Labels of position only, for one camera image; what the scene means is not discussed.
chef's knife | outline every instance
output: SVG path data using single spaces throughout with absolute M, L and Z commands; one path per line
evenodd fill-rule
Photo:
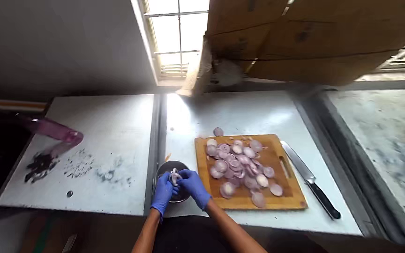
M 328 197 L 324 194 L 324 192 L 316 185 L 315 183 L 315 176 L 312 174 L 312 171 L 304 164 L 301 158 L 296 154 L 296 152 L 285 142 L 281 141 L 282 147 L 284 148 L 285 152 L 289 156 L 290 160 L 295 165 L 296 169 L 298 170 L 299 174 L 301 174 L 302 178 L 306 180 L 307 185 L 314 193 L 315 197 L 324 207 L 324 210 L 328 212 L 329 216 L 333 219 L 340 219 L 341 215 L 340 212 L 337 211 L 334 206 L 329 201 Z

stainless steel counter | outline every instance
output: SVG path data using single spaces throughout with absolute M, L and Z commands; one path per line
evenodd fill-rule
M 25 183 L 34 155 L 57 143 L 35 135 L 0 195 L 0 206 L 143 215 L 153 97 L 55 98 L 46 116 L 82 132 L 84 140 L 43 179 Z
M 331 220 L 311 190 L 295 171 L 308 209 L 303 211 L 250 210 L 227 213 L 239 224 L 329 233 L 361 234 L 329 169 L 315 146 L 293 101 L 284 91 L 206 93 L 186 100 L 167 95 L 166 151 L 171 160 L 179 160 L 197 170 L 194 138 L 213 136 L 221 127 L 225 135 L 276 134 L 295 149 L 317 177 L 317 184 L 327 194 L 340 220 Z M 165 216 L 204 215 L 194 200 L 170 205 Z

black knife handle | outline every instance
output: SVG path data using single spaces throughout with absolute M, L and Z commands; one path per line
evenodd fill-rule
M 339 211 L 337 211 L 334 206 L 331 204 L 329 201 L 328 197 L 324 194 L 324 192 L 316 185 L 316 183 L 307 183 L 307 185 L 310 187 L 312 192 L 315 194 L 315 197 L 318 199 L 318 201 L 321 203 L 321 205 L 324 207 L 324 210 L 326 210 L 329 214 L 334 219 L 340 219 L 341 214 Z

cutting board handle hole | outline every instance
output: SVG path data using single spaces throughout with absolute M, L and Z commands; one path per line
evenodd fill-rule
M 285 177 L 287 179 L 289 179 L 290 178 L 290 173 L 289 173 L 290 167 L 287 164 L 287 161 L 285 161 L 283 156 L 279 156 L 279 162 L 281 163 L 282 170 L 284 170 Z

person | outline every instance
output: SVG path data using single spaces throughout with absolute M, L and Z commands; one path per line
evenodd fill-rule
M 149 252 L 255 252 L 266 253 L 246 231 L 233 221 L 206 191 L 195 171 L 181 170 L 182 179 L 175 187 L 168 181 L 169 172 L 157 181 L 149 215 L 132 253 Z M 163 214 L 173 194 L 184 188 L 198 207 L 210 218 L 186 216 L 162 222 Z

